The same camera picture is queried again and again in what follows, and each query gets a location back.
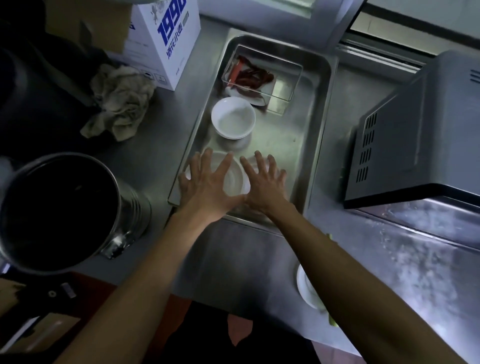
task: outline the appliance vent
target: appliance vent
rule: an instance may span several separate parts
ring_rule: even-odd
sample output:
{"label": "appliance vent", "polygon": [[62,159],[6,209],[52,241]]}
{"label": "appliance vent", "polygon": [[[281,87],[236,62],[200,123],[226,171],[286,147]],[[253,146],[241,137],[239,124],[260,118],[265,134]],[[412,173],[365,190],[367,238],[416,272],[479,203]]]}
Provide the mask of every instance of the appliance vent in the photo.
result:
{"label": "appliance vent", "polygon": [[470,81],[480,84],[480,71],[470,70]]}
{"label": "appliance vent", "polygon": [[372,115],[367,117],[367,122],[365,123],[365,129],[370,129],[376,123],[377,123],[377,113],[374,112]]}
{"label": "appliance vent", "polygon": [[363,148],[368,144],[373,143],[373,137],[375,136],[375,130],[371,130],[368,134],[363,135]]}
{"label": "appliance vent", "polygon": [[367,179],[368,167],[359,168],[357,172],[357,183]]}
{"label": "appliance vent", "polygon": [[364,150],[360,154],[360,164],[367,163],[370,160],[371,155],[372,155],[372,148],[368,148]]}

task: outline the hand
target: hand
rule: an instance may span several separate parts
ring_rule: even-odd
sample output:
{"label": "hand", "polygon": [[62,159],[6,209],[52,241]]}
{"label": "hand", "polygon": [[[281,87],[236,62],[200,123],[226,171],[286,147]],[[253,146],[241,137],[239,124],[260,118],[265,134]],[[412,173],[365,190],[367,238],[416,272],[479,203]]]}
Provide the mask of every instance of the hand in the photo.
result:
{"label": "hand", "polygon": [[257,159],[258,174],[255,173],[255,170],[245,157],[240,158],[251,186],[245,203],[251,208],[269,215],[278,202],[287,200],[287,192],[285,191],[287,172],[281,170],[280,175],[276,178],[277,166],[272,155],[268,156],[270,164],[268,171],[264,158],[259,151],[255,152],[255,158]]}
{"label": "hand", "polygon": [[190,161],[192,179],[188,180],[185,173],[180,174],[180,211],[189,211],[197,216],[207,226],[220,220],[231,209],[245,201],[245,195],[227,196],[223,191],[223,181],[233,160],[233,154],[228,153],[215,172],[210,169],[212,160],[211,148],[207,148],[200,159],[200,153],[195,153]]}

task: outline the person's left hand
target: person's left hand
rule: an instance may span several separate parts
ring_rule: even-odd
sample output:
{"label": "person's left hand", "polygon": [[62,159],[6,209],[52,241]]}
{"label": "person's left hand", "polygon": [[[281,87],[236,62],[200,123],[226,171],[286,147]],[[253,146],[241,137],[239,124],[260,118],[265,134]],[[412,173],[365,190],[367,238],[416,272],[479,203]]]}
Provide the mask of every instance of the person's left hand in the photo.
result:
{"label": "person's left hand", "polygon": [[223,181],[233,160],[228,153],[215,172],[210,169],[211,148],[207,148],[200,158],[196,153],[190,161],[190,180],[185,172],[180,174],[180,211],[190,211],[204,220],[205,225],[220,220],[231,209],[245,201],[245,195],[228,196],[223,191]]}

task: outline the crumpled cloth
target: crumpled cloth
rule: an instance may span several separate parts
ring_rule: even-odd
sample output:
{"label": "crumpled cloth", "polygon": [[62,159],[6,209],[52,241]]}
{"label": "crumpled cloth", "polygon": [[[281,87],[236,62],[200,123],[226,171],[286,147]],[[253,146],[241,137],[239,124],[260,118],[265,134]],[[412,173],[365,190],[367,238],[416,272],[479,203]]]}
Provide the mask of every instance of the crumpled cloth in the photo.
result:
{"label": "crumpled cloth", "polygon": [[91,138],[108,130],[121,142],[137,133],[156,86],[136,68],[102,64],[90,87],[102,111],[92,116],[80,133]]}

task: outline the large stainless steel pot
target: large stainless steel pot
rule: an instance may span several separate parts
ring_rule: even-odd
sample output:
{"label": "large stainless steel pot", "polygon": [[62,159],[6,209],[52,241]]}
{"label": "large stainless steel pot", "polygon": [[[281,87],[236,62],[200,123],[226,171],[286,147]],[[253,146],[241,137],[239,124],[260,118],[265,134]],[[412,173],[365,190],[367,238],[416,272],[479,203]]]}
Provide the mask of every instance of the large stainless steel pot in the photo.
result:
{"label": "large stainless steel pot", "polygon": [[98,253],[114,258],[150,222],[145,196],[80,153],[26,164],[4,191],[0,255],[28,273],[60,273]]}

